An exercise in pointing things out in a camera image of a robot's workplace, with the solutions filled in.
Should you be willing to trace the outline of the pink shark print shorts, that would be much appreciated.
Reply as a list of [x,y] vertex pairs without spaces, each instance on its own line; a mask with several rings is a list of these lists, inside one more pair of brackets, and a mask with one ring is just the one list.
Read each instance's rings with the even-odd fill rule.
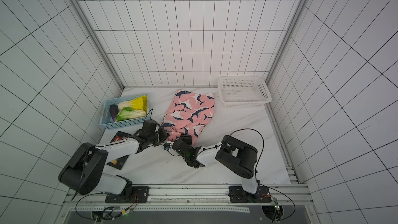
[[175,142],[181,135],[192,137],[194,144],[215,112],[215,96],[178,90],[166,111],[161,127],[167,140]]

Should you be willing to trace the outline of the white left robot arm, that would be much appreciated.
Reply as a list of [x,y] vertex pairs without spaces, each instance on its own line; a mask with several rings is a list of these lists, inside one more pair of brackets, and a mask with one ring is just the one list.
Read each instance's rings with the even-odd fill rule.
[[131,181],[119,175],[106,174],[105,166],[150,146],[159,146],[168,136],[164,128],[150,119],[144,121],[140,130],[121,141],[101,146],[84,143],[61,170],[58,180],[82,196],[95,191],[129,199],[133,194]]

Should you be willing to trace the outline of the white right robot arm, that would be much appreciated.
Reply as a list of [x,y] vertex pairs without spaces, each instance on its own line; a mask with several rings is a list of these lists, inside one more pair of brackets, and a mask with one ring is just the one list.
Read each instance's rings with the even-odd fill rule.
[[254,196],[258,193],[255,177],[258,150],[231,135],[225,135],[214,146],[193,147],[189,135],[179,137],[172,145],[186,164],[198,169],[218,162],[241,178],[244,192]]

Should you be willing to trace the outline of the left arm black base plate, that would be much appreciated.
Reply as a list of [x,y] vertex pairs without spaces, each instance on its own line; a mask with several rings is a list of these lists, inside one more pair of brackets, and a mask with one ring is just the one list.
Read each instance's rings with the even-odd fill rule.
[[148,186],[127,186],[119,195],[107,194],[105,202],[116,204],[146,203],[149,196],[149,189],[150,187]]

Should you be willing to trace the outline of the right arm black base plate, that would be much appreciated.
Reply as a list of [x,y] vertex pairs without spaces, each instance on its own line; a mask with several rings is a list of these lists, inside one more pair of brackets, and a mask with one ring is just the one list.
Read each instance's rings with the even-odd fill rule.
[[269,188],[260,186],[257,193],[250,194],[242,186],[230,186],[228,196],[231,203],[271,203],[272,197]]

